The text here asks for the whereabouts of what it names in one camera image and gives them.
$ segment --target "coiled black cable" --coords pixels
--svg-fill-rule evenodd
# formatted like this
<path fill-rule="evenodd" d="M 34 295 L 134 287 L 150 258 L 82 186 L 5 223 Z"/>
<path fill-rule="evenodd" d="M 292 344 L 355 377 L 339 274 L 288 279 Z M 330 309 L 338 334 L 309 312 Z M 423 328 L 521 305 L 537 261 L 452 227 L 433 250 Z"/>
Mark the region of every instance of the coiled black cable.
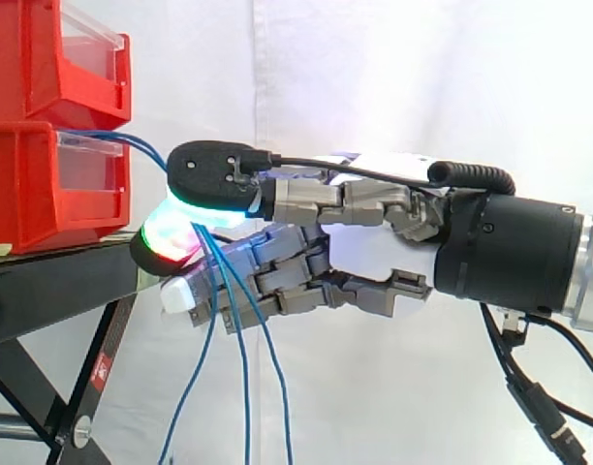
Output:
<path fill-rule="evenodd" d="M 506 171 L 484 165 L 435 162 L 428 169 L 428 179 L 436 187 L 486 189 L 506 196 L 516 192 L 514 180 Z"/>

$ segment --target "white fabric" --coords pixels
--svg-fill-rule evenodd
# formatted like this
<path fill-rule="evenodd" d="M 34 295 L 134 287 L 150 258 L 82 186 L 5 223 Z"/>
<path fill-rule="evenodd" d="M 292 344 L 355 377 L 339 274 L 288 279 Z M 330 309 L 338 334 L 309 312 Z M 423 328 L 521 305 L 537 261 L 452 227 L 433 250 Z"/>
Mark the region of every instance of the white fabric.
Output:
<path fill-rule="evenodd" d="M 422 152 L 497 164 L 520 194 L 593 207 L 591 0 L 74 3 L 131 35 L 126 129 L 163 153 L 195 139 L 308 157 Z M 135 160 L 133 226 L 163 182 Z M 361 252 L 350 250 L 356 261 Z M 114 465 L 156 463 L 200 352 L 203 330 L 159 308 L 158 290 L 140 295 L 96 417 Z M 557 463 L 507 393 L 476 304 L 435 295 L 411 310 L 392 321 L 344 307 L 270 322 L 296 464 Z M 88 314 L 23 339 L 64 395 L 97 321 Z M 274 373 L 259 332 L 246 338 L 252 463 L 285 463 Z M 593 380 L 577 356 L 545 329 L 529 338 L 518 353 L 527 372 L 593 414 Z M 593 336 L 584 339 L 593 350 Z M 593 464 L 593 433 L 574 428 Z M 242 463 L 240 361 L 221 328 L 173 445 L 176 464 Z M 40 463 L 36 450 L 46 453 L 0 442 L 0 463 Z"/>

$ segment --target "warning sticker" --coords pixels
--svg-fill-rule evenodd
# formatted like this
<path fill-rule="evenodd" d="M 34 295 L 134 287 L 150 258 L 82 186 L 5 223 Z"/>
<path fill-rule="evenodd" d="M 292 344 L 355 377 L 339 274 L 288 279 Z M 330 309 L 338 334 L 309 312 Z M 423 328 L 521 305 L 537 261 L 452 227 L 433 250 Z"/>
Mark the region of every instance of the warning sticker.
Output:
<path fill-rule="evenodd" d="M 90 376 L 90 383 L 98 390 L 103 392 L 105 385 L 107 384 L 107 378 L 111 371 L 112 360 L 104 353 L 100 353 L 92 369 L 92 375 Z"/>

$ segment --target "cable connector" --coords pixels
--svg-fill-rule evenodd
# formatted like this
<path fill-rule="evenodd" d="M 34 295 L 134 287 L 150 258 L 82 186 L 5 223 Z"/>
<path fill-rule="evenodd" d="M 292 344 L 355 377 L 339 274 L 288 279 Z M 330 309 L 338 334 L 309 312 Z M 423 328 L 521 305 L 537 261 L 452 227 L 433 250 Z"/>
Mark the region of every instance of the cable connector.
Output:
<path fill-rule="evenodd" d="M 268 171 L 273 168 L 273 155 L 266 150 L 243 149 L 237 152 L 236 160 L 239 162 L 236 167 L 240 168 L 243 174 L 256 174 L 260 171 Z"/>
<path fill-rule="evenodd" d="M 278 153 L 273 153 L 270 155 L 270 162 L 274 168 L 281 168 L 283 165 L 281 155 Z"/>
<path fill-rule="evenodd" d="M 506 342 L 510 350 L 514 347 L 523 346 L 527 340 L 527 331 L 529 330 L 529 324 L 527 323 L 524 324 L 523 329 L 520 328 L 520 320 L 525 314 L 509 308 L 500 308 L 500 310 L 504 314 L 501 331 L 503 340 Z"/>
<path fill-rule="evenodd" d="M 508 390 L 533 423 L 548 448 L 564 465 L 586 465 L 585 449 L 570 430 L 559 409 L 539 383 L 529 388 L 508 382 Z"/>

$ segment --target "red storage drawer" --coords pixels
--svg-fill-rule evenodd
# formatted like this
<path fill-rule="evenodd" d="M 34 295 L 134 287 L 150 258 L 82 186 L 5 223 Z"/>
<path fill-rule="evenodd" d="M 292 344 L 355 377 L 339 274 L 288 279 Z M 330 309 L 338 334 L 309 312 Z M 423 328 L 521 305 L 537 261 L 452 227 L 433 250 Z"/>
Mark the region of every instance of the red storage drawer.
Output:
<path fill-rule="evenodd" d="M 96 242 L 129 223 L 129 147 L 0 124 L 0 255 Z"/>
<path fill-rule="evenodd" d="M 0 0 L 0 121 L 115 129 L 131 119 L 129 39 L 60 0 Z"/>

